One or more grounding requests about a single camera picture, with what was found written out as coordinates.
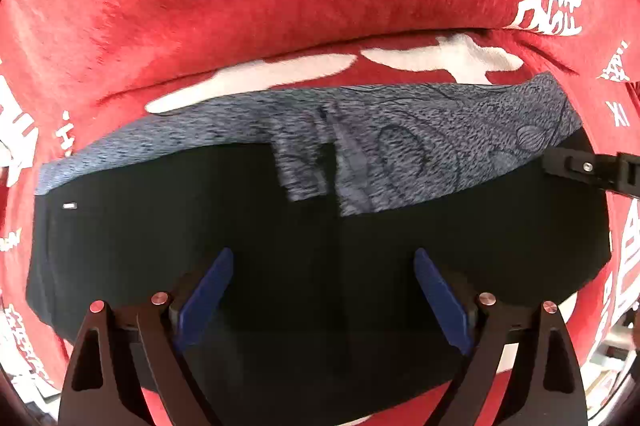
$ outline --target gray knit fabric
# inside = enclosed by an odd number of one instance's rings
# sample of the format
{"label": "gray knit fabric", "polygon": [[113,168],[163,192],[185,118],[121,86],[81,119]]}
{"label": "gray knit fabric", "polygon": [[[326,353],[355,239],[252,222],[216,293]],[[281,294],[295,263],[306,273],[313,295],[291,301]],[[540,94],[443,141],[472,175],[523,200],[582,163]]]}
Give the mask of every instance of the gray knit fabric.
{"label": "gray knit fabric", "polygon": [[344,215],[442,197],[538,157],[581,122],[550,73],[516,86],[403,84],[252,92],[149,115],[40,170],[42,195],[81,175],[227,143],[270,143],[291,200],[326,193],[335,143]]}

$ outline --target red fabric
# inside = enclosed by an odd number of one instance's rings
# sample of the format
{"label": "red fabric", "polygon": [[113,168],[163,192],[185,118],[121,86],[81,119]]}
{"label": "red fabric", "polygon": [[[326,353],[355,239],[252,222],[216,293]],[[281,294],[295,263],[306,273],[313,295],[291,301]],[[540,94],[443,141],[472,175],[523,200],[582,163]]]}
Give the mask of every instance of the red fabric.
{"label": "red fabric", "polygon": [[[2,0],[0,74],[22,112],[34,119],[27,130],[36,127],[39,135],[33,167],[23,169],[17,183],[6,192],[0,236],[8,237],[17,229],[21,233],[19,244],[0,253],[0,286],[5,303],[12,303],[23,316],[34,351],[44,361],[50,378],[62,384],[67,351],[28,309],[24,289],[37,168],[64,156],[64,139],[55,133],[68,123],[74,127],[67,136],[75,139],[72,149],[78,151],[142,117],[146,102],[207,78],[223,66],[258,58],[283,59],[286,52],[293,52],[288,58],[326,52],[358,55],[361,49],[376,46],[428,46],[436,44],[435,37],[442,35],[442,30],[450,34],[464,28],[479,46],[498,46],[524,61],[516,72],[488,72],[490,82],[513,84],[550,70],[580,113],[596,152],[640,154],[635,92],[600,77],[612,56],[619,55],[630,81],[638,80],[639,0],[580,0],[579,5],[574,0],[561,8],[553,3],[552,14],[564,12],[567,20],[573,18],[575,25],[582,27],[579,34],[568,37],[502,30],[514,22],[521,1]],[[544,8],[548,2],[542,1]],[[520,27],[527,27],[531,19],[531,12],[527,12]],[[434,32],[377,37],[412,30]],[[356,38],[371,39],[304,50]],[[345,72],[296,87],[443,80],[451,82],[453,78],[444,70],[394,70],[358,55]],[[0,101],[4,107],[6,99]],[[620,119],[618,114],[616,118],[606,102],[615,109],[618,105],[613,103],[622,105],[625,117]],[[63,111],[70,113],[69,120],[63,120]],[[640,292],[634,285],[640,268],[634,256],[637,228],[635,220],[628,219],[637,212],[637,204],[619,195],[609,195],[608,200],[612,261],[580,291],[568,324],[580,362],[606,333],[615,308],[624,303],[625,291],[631,287],[629,293],[637,296]],[[479,424],[487,424],[494,413],[506,377],[497,377]],[[441,394],[442,389],[433,390],[367,423],[419,424]]]}

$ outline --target blue gripper pad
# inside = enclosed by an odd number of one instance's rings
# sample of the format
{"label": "blue gripper pad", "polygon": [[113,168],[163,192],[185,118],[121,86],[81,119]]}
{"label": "blue gripper pad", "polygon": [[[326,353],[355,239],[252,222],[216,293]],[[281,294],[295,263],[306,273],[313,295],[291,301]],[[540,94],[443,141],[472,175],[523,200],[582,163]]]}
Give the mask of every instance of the blue gripper pad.
{"label": "blue gripper pad", "polygon": [[200,341],[233,274],[234,255],[230,249],[223,249],[178,315],[174,345],[179,352]]}
{"label": "blue gripper pad", "polygon": [[424,249],[415,252],[414,272],[449,345],[468,355],[474,345],[468,316]]}

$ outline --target silver bolt head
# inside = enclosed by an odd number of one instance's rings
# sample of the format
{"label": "silver bolt head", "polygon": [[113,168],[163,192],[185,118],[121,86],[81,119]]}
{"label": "silver bolt head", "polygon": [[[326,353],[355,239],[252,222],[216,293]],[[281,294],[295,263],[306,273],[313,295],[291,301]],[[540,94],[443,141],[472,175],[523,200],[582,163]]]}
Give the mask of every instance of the silver bolt head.
{"label": "silver bolt head", "polygon": [[496,301],[495,296],[491,294],[491,292],[483,292],[481,295],[478,296],[478,299],[480,300],[482,305],[486,305],[487,307],[490,307],[491,305],[495,305],[495,301]]}
{"label": "silver bolt head", "polygon": [[151,303],[154,305],[164,305],[167,301],[169,301],[169,294],[166,292],[156,292],[151,296]]}
{"label": "silver bolt head", "polygon": [[104,310],[104,301],[95,300],[93,303],[91,303],[91,305],[89,305],[89,310],[91,310],[94,314],[102,312]]}
{"label": "silver bolt head", "polygon": [[542,303],[542,308],[547,314],[555,314],[558,312],[558,305],[553,303],[553,301],[545,301]]}

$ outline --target black fabric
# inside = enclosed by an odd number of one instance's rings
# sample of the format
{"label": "black fabric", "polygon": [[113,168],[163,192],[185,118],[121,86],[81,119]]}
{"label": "black fabric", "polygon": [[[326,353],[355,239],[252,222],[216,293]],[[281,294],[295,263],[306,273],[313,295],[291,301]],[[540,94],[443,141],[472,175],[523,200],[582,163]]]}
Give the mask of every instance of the black fabric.
{"label": "black fabric", "polygon": [[[583,131],[562,146],[591,151]],[[28,302],[71,341],[91,301],[140,303],[234,251],[216,319],[186,352],[228,426],[335,426],[450,379],[460,356],[414,279],[418,247],[478,290],[531,305],[569,297],[610,254],[604,193],[545,175],[539,160],[341,218],[333,195],[289,202],[268,145],[205,147],[76,179],[36,197],[35,219]]]}

